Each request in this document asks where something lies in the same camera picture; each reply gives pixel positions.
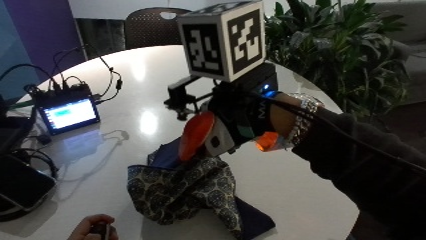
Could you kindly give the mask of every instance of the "blue wall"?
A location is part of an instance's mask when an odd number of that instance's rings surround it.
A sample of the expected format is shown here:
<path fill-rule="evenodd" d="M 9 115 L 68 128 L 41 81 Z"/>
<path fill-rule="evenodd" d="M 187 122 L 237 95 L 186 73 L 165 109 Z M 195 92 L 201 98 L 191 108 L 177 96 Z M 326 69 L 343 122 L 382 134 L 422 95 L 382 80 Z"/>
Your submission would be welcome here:
<path fill-rule="evenodd" d="M 12 32 L 14 39 L 18 39 L 13 49 L 9 49 L 9 55 L 0 52 L 0 72 L 17 63 L 32 63 L 50 73 L 54 53 L 81 45 L 68 0 L 0 0 L 0 3 L 0 45 L 8 41 L 6 37 L 1 39 L 2 29 Z M 60 64 L 61 70 L 84 61 L 82 52 L 72 53 Z M 24 68 L 16 72 L 14 80 L 6 79 L 6 86 L 0 85 L 2 95 L 16 95 L 10 90 L 16 85 L 21 88 L 28 82 L 40 83 L 48 78 L 40 71 L 36 71 L 38 77 L 34 78 L 34 71 Z"/>
<path fill-rule="evenodd" d="M 29 57 L 17 34 L 8 10 L 0 0 L 0 74 L 18 63 L 29 63 Z M 38 83 L 36 72 L 30 68 L 14 70 L 0 82 L 0 94 L 4 99 L 24 95 L 25 84 Z"/>

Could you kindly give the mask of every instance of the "person's arm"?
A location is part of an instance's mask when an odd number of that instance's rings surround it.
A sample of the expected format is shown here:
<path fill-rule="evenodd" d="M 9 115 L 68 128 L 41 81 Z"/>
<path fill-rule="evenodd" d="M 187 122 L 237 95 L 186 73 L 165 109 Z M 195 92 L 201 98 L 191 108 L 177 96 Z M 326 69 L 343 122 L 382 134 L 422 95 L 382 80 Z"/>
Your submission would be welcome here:
<path fill-rule="evenodd" d="M 285 94 L 275 99 L 299 105 L 299 100 Z M 426 168 L 424 155 L 403 144 L 395 135 L 358 123 L 348 114 L 335 114 L 318 108 L 316 115 L 358 141 Z M 293 128 L 294 118 L 287 111 L 271 106 L 270 120 L 285 137 Z M 426 223 L 426 170 L 416 170 L 408 164 L 372 153 L 316 122 L 293 152 L 310 162 L 319 177 L 332 181 L 359 209 L 387 226 L 415 229 Z"/>

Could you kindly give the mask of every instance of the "round table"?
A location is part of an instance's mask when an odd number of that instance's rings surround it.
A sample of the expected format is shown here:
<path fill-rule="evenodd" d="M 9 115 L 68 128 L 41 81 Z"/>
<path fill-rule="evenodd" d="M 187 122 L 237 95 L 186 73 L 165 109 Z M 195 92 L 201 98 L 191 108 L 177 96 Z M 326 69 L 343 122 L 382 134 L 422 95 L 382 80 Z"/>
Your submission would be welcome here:
<path fill-rule="evenodd" d="M 81 218 L 96 213 L 115 217 L 123 240 L 233 239 L 210 210 L 173 225 L 157 225 L 135 212 L 126 191 L 127 166 L 145 164 L 146 155 L 175 139 L 185 126 L 163 106 L 167 85 L 189 75 L 182 46 L 134 49 L 103 59 L 122 76 L 122 90 L 97 106 L 100 124 L 54 136 L 42 149 L 60 167 L 56 194 L 25 217 L 0 224 L 0 239 L 66 239 Z M 277 73 L 281 91 L 305 92 L 339 112 L 302 77 L 279 66 Z M 74 66 L 64 75 L 77 76 L 93 93 L 102 93 L 109 82 L 98 59 Z M 202 78 L 187 87 L 187 93 L 201 96 L 211 87 L 211 79 Z M 34 129 L 44 129 L 41 119 Z M 344 239 L 358 209 L 331 182 L 310 171 L 307 161 L 291 151 L 262 153 L 253 143 L 221 158 L 230 165 L 238 197 L 277 224 L 257 239 Z"/>

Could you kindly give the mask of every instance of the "phone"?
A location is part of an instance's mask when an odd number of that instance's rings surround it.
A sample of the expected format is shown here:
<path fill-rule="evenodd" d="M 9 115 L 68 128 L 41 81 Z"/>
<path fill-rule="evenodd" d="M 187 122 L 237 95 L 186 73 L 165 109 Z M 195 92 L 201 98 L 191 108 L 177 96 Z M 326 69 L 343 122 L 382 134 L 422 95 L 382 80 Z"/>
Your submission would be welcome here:
<path fill-rule="evenodd" d="M 13 155 L 0 157 L 0 198 L 30 211 L 54 186 L 56 180 Z"/>

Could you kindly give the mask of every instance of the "potted plant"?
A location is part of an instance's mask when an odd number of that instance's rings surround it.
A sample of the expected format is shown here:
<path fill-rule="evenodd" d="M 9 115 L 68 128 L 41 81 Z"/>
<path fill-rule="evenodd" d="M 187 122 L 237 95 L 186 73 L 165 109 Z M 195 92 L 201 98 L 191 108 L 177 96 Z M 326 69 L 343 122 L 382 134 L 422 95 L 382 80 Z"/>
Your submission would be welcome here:
<path fill-rule="evenodd" d="M 343 112 L 384 113 L 406 98 L 408 75 L 384 33 L 398 31 L 400 16 L 382 17 L 374 3 L 287 0 L 265 16 L 266 58 L 310 80 Z"/>

